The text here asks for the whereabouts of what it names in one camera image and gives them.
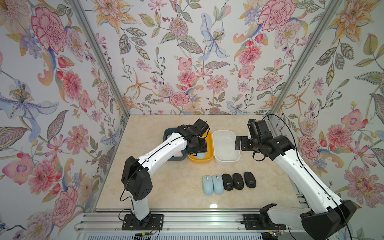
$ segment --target black cable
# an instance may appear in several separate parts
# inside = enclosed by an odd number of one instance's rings
[[[330,199],[332,199],[332,201],[335,203],[335,205],[339,208],[339,210],[340,210],[340,212],[341,212],[341,214],[342,214],[342,216],[343,216],[343,219],[344,219],[344,222],[345,222],[345,226],[347,227],[347,229],[348,229],[348,233],[349,233],[349,237],[350,237],[350,239],[352,239],[352,234],[351,234],[351,231],[350,231],[350,229],[349,229],[349,227],[348,227],[348,223],[347,223],[347,219],[345,218],[345,216],[344,216],[344,213],[343,213],[343,211],[342,211],[342,209],[340,208],[340,206],[336,203],[336,201],[332,198],[332,196],[323,188],[323,186],[312,176],[312,174],[308,171],[308,169],[305,167],[305,165],[301,162],[301,160],[300,160],[300,157],[299,157],[299,153],[298,153],[298,151],[297,151],[297,145],[296,145],[296,141],[295,141],[295,136],[293,135],[293,133],[292,133],[292,131],[291,131],[291,129],[288,127],[288,125],[278,116],[278,115],[275,115],[275,114],[268,114],[268,115],[266,115],[265,117],[263,117],[263,119],[264,118],[266,118],[266,117],[268,117],[268,116],[270,116],[270,115],[273,115],[273,116],[276,116],[276,117],[278,117],[286,126],[287,126],[287,128],[288,128],[288,130],[289,130],[289,132],[291,133],[291,135],[292,135],[292,138],[293,138],[293,142],[294,142],[294,144],[295,144],[295,148],[296,148],[296,155],[297,155],[297,158],[298,158],[298,160],[299,160],[299,162],[300,162],[300,164],[301,164],[301,166],[307,171],[307,173],[312,177],[312,179],[321,187],[321,189],[323,189],[323,191],[329,196],[329,198]]]
[[[292,235],[291,230],[289,230],[289,226],[288,226],[288,225],[287,225],[287,228],[288,228],[289,233],[291,234],[291,237],[292,237],[294,240],[296,240],[296,238]]]

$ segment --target green leaf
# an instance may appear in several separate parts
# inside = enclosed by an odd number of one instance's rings
[[[340,48],[341,48],[341,53],[343,54],[344,57],[346,57],[349,60],[353,59],[353,49],[349,44],[342,43],[340,45]]]
[[[333,78],[335,77],[335,65],[331,63],[327,72],[327,84],[328,86],[331,84]]]
[[[172,41],[172,40],[175,40],[175,39],[176,39],[175,35],[173,35],[171,32],[168,32],[168,33],[166,33],[166,34],[163,36],[163,38],[162,38],[161,41],[160,41],[160,44],[161,44],[161,43],[165,43],[165,42],[167,42],[167,41]]]
[[[57,5],[56,14],[59,16],[63,16],[65,12],[67,11],[67,7],[63,4]]]
[[[345,79],[344,81],[342,81],[340,83],[340,85],[338,86],[338,88],[341,88],[342,86],[344,86],[345,84],[347,84],[349,82],[349,78],[348,79]]]
[[[318,6],[311,6],[311,7],[307,8],[307,10],[305,10],[305,12],[303,14],[313,13],[313,12],[316,12],[318,9],[319,9]]]
[[[372,83],[373,85],[380,85],[381,84],[381,72],[367,72],[363,73],[362,75],[359,75],[355,77],[358,80],[367,81],[369,83]]]
[[[259,94],[256,99],[257,100],[260,100],[262,99],[263,97],[265,97],[267,94],[271,94],[272,92],[271,91],[266,91],[266,92],[263,92],[262,94]]]
[[[376,155],[378,162],[384,167],[384,150],[381,148],[370,148]]]
[[[160,28],[158,27],[158,28],[155,28],[154,30],[153,30],[153,32],[152,32],[152,37],[155,37],[155,36],[157,36],[158,34],[160,33]]]
[[[337,69],[343,69],[345,64],[344,57],[341,53],[337,53],[335,57],[335,67]]]
[[[130,34],[134,35],[134,36],[145,36],[145,35],[147,35],[143,30],[138,29],[138,28],[127,28],[126,31],[129,32]]]
[[[369,33],[367,40],[365,41],[364,48],[362,50],[363,53],[368,56],[374,54],[378,44],[379,41],[377,40],[377,37]]]
[[[370,64],[371,62],[373,62],[374,60],[375,59],[373,59],[373,58],[366,58],[364,60],[361,60],[359,63],[356,63],[355,66],[356,67],[365,67],[368,64]]]
[[[302,2],[299,2],[296,4],[296,7],[297,8],[308,8],[310,6],[312,6],[314,4],[314,2],[312,0],[304,0]]]
[[[24,127],[0,127],[0,151],[12,146],[27,130]]]
[[[150,99],[151,99],[151,97],[152,97],[152,95],[153,95],[153,93],[150,93],[150,94],[148,94],[148,95],[145,97],[145,101],[148,101],[148,100],[150,100]]]
[[[48,140],[48,142],[50,142],[51,139],[60,132],[60,130],[61,130],[62,126],[63,126],[63,123],[64,123],[65,114],[67,112],[68,112],[68,110],[62,111],[51,122],[51,124],[49,124],[48,130],[47,130],[47,140]]]
[[[384,44],[381,45],[381,47],[379,48],[379,51],[377,52],[377,55],[376,55],[376,59],[381,57],[383,54],[384,54]]]
[[[191,19],[191,16],[189,15],[189,13],[187,13],[187,12],[183,12],[181,15],[183,16],[183,18],[184,18],[185,21],[189,21],[189,22],[193,23],[193,22],[192,22],[192,19]]]
[[[190,53],[203,53],[203,50],[197,43],[185,43],[181,42],[177,46],[185,48]]]
[[[375,100],[375,111],[378,118],[384,124],[384,96],[375,93],[370,93],[369,95]]]
[[[291,115],[289,115],[288,117],[289,117],[289,119],[298,118],[298,116],[296,116],[295,114],[291,114]]]
[[[191,4],[189,4],[189,6],[190,6],[192,9],[198,9],[198,8],[201,8],[201,5],[198,4],[198,3],[191,3]]]
[[[331,57],[334,55],[335,52],[336,52],[336,47],[328,49],[323,53],[323,55],[315,63],[319,66],[324,66],[330,61]]]
[[[148,56],[148,53],[147,53],[144,49],[142,49],[142,48],[139,47],[139,46],[135,46],[135,49],[136,49],[136,51],[140,54],[140,56],[142,56],[142,57],[145,58],[145,59],[150,60],[150,59],[149,59],[149,56]]]
[[[96,142],[95,142],[95,140],[93,139],[93,137],[90,137],[90,139],[89,139],[89,143],[91,144],[91,148],[95,149]]]
[[[218,99],[223,99],[225,97],[225,91],[220,93],[219,96],[218,96]]]
[[[141,13],[139,14],[139,16],[141,17],[141,20],[147,27],[152,28],[153,26],[155,26],[155,22],[149,15]]]
[[[323,13],[319,13],[319,14],[317,14],[317,15],[312,19],[310,25],[311,25],[312,23],[314,23],[314,22],[319,21],[319,20],[321,19],[321,16],[322,16],[322,15],[323,15]]]

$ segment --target pink flower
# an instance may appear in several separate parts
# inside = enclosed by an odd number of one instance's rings
[[[91,116],[92,120],[95,121],[95,122],[101,121],[101,115],[102,114],[103,113],[101,111],[97,111],[97,110],[92,111],[92,116]]]
[[[224,88],[228,87],[227,82],[228,80],[224,78],[223,75],[221,75],[220,77],[218,75],[216,75],[215,77],[211,76],[207,81],[207,88],[209,90],[213,89],[216,93],[220,93],[221,91],[224,91]]]
[[[188,70],[192,66],[191,59],[179,58],[179,70]]]
[[[299,139],[299,142],[300,150],[305,156],[307,156],[307,158],[315,159],[320,155],[320,153],[317,152],[320,146],[316,143],[316,140],[313,137],[303,135]]]
[[[237,89],[239,91],[242,91],[243,93],[245,93],[246,91],[249,91],[249,87],[248,87],[248,84],[246,82],[242,82],[242,83],[239,83],[237,85]]]
[[[56,173],[56,166],[51,161],[39,162],[32,171],[33,177],[29,179],[31,193],[39,195],[41,191],[48,191],[55,180]]]
[[[24,155],[21,159],[15,159],[8,163],[2,170],[2,172],[13,179],[13,182],[22,185],[28,179],[28,175],[31,174],[33,162],[29,154]]]
[[[84,55],[84,45],[79,33],[72,28],[67,31],[67,48],[73,53],[77,60],[82,61]]]
[[[26,231],[23,233],[25,240],[47,239],[52,230],[52,210],[37,212],[28,219]]]
[[[355,141],[355,146],[356,148],[353,148],[350,144],[348,144],[348,147],[349,149],[351,150],[351,152],[355,153],[356,155],[353,157],[353,159],[357,159],[358,157],[360,157],[361,161],[364,163],[365,166],[368,167],[367,163],[369,163],[370,165],[372,166],[376,166],[377,164],[374,163],[373,161],[367,159],[368,158],[375,158],[376,156],[372,153],[365,153],[366,151],[369,150],[369,146],[368,145],[365,145],[364,147],[362,147],[360,149],[360,142],[358,141]]]
[[[99,44],[107,44],[107,43],[104,42],[105,41],[105,37],[99,38],[99,34],[98,33],[96,33],[95,35],[96,35],[96,39],[99,42]]]
[[[55,157],[57,157],[57,154],[63,151],[63,150],[60,149],[60,147],[61,147],[65,142],[67,142],[67,139],[64,139],[64,141],[62,141],[62,140],[63,140],[63,135],[62,135],[62,134],[60,134],[60,136],[59,136],[59,141],[57,141],[57,138],[54,137],[54,138],[53,138],[53,144],[50,144],[50,143],[47,144],[47,147],[48,147],[49,149],[52,149],[52,151],[50,151],[50,152],[46,152],[46,153],[45,153],[45,156],[48,157],[48,156],[51,156],[51,155],[52,155],[52,159],[54,159]]]
[[[169,24],[170,32],[177,38],[184,38],[188,34],[187,23],[181,18],[175,18]]]
[[[280,28],[289,21],[296,6],[292,0],[269,0],[263,7],[257,25],[262,25],[262,30],[268,32]]]
[[[256,62],[262,54],[260,47],[256,45],[248,46],[242,51],[239,56],[239,61],[242,65],[250,65]]]
[[[359,109],[355,109],[352,112],[348,113],[341,119],[341,123],[345,124],[346,127],[350,129],[357,130],[365,127],[365,124],[362,122],[362,114]]]
[[[97,90],[99,94],[97,95],[97,99],[103,103],[104,107],[108,106],[109,103],[109,91],[108,91],[108,83],[107,80],[104,80],[103,83],[97,85]]]
[[[352,132],[348,128],[343,127],[341,124],[331,125],[331,127],[328,128],[327,136],[329,142],[336,147],[347,147],[347,145],[353,140]]]
[[[87,109],[92,107],[92,101],[89,98],[87,91],[83,91],[83,93],[80,95],[80,106],[81,109],[85,112],[87,112]]]
[[[239,72],[239,78],[249,79],[254,69],[255,69],[254,65],[251,65],[251,66],[247,65],[243,67]]]
[[[79,75],[74,74],[72,71],[65,72],[63,76],[63,89],[65,94],[72,100],[80,97],[83,86],[81,85],[81,78]]]
[[[257,89],[256,91],[263,91],[267,90],[268,88],[272,87],[276,83],[280,82],[283,79],[283,75],[278,75],[274,73],[267,73],[263,78],[259,78],[257,80]]]
[[[300,123],[302,133],[313,136],[317,128],[317,123],[318,121],[315,121],[313,118],[305,118]]]
[[[96,71],[96,69],[92,68],[92,71],[91,71],[92,75],[98,79],[100,77],[99,73]]]
[[[192,70],[184,70],[177,76],[177,79],[185,85],[192,83],[195,78],[195,73]]]
[[[314,95],[316,96],[319,94],[321,96],[321,92],[324,90],[323,88],[323,78],[318,78],[314,83],[313,83],[313,88],[314,89]]]
[[[275,64],[273,66],[274,69],[280,69],[281,68],[281,58],[275,60]]]
[[[151,10],[154,10],[155,8],[157,8],[160,11],[160,7],[167,5],[166,3],[162,3],[161,1],[162,0],[151,0],[151,2],[153,3],[149,3],[148,6],[153,7],[151,8]]]
[[[36,15],[31,17],[31,23],[33,31],[46,50],[51,48],[56,54],[64,51],[66,31],[57,14],[46,7],[37,7]]]
[[[296,37],[300,28],[301,24],[296,20],[284,24],[275,32],[275,46],[283,46],[290,43]]]
[[[189,102],[189,96],[185,92],[177,92],[169,97],[169,102],[177,106],[181,106]]]
[[[69,186],[67,191],[60,192],[59,198],[55,201],[55,208],[53,209],[53,224],[61,227],[65,222],[71,218],[76,208],[77,192]]]
[[[353,173],[345,170],[344,179],[349,181],[348,196],[357,198],[360,204],[363,204],[364,197],[367,206],[372,208],[378,203],[384,204],[384,196],[381,195],[381,192],[384,192],[384,185],[376,183],[379,180],[377,175],[369,176],[370,171],[367,166],[363,168],[353,167]]]
[[[79,125],[78,127],[73,126],[72,131],[69,131],[68,134],[71,137],[66,138],[67,148],[69,150],[73,149],[73,155],[79,154],[80,149],[88,146],[89,136],[86,136],[88,134],[88,130],[85,129],[82,125]]]
[[[136,66],[143,71],[149,72],[152,68],[149,66],[149,64],[145,63],[143,60],[139,59],[136,61]]]
[[[197,72],[197,78],[199,77],[203,77],[203,79],[207,76],[207,77],[210,77],[212,76],[211,74],[213,73],[212,71],[210,71],[209,69],[206,69],[204,70],[204,68],[201,68],[201,72],[199,71],[196,71]]]

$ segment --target marble tabletop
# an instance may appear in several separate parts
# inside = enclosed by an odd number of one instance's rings
[[[210,131],[231,130],[237,136],[247,136],[247,122],[261,116],[130,116],[118,147],[115,159],[106,178],[96,208],[131,208],[131,202],[120,202],[124,185],[121,174],[125,160],[139,157],[158,146],[164,131],[170,127],[194,124],[197,119],[208,122]],[[240,160],[233,165],[220,165],[212,159],[207,164],[192,163],[188,157],[182,161],[167,161],[151,177],[153,189],[148,195],[151,209],[208,209],[208,208],[261,208],[270,203],[284,207],[300,207],[288,175],[273,161],[252,159],[252,152],[240,152]],[[228,173],[252,172],[257,186],[250,189],[224,191],[222,195],[204,195],[202,177]]]

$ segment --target white arm casing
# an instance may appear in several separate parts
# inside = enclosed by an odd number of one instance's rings
[[[139,163],[148,168],[148,173],[152,177],[157,169],[163,163],[168,161],[173,155],[184,150],[187,147],[187,141],[179,133],[172,133],[171,136],[155,149],[139,157]],[[148,197],[135,201],[129,192],[132,200],[132,212],[138,220],[144,219],[149,214]]]

